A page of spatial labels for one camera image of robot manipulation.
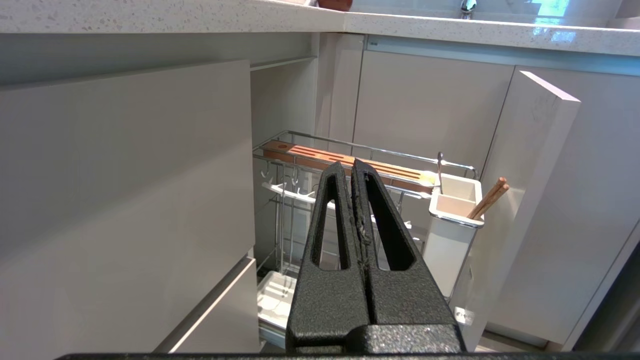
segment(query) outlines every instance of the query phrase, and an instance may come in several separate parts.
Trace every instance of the open cabinet door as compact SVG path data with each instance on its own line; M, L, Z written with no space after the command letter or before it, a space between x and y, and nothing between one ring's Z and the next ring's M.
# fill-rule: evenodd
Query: open cabinet door
M500 176L511 188L485 215L449 303L468 349L482 336L579 106L531 72L513 74L482 179L485 192Z

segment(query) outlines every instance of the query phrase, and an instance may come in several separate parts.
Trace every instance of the drawer front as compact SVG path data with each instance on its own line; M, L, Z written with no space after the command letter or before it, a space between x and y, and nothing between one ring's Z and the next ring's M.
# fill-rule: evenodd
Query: drawer front
M190 316L195 321L169 351L258 352L255 259L245 258Z
M250 108L244 60L0 91L0 359L180 324L254 243Z

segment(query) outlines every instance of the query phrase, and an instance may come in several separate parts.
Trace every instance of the red bowl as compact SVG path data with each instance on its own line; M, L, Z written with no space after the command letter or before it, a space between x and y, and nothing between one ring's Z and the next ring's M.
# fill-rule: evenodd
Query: red bowl
M353 0L318 0L318 5L325 9L348 12L353 5Z

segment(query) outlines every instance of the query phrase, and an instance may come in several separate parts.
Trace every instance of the hook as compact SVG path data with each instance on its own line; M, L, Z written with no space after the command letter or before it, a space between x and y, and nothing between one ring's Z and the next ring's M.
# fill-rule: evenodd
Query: hook
M265 174L264 171L260 170L260 175L262 176L263 179L266 179L267 176L269 176L270 174L271 174L271 162L267 161L267 172ZM271 184L272 180L273 180L273 177L270 177L268 183Z

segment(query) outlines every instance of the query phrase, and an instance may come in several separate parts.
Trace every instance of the lower drawer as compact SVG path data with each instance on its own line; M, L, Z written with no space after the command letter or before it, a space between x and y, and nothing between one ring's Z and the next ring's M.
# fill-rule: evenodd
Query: lower drawer
M259 352L255 290L255 259L244 258L174 331L173 345L158 350Z

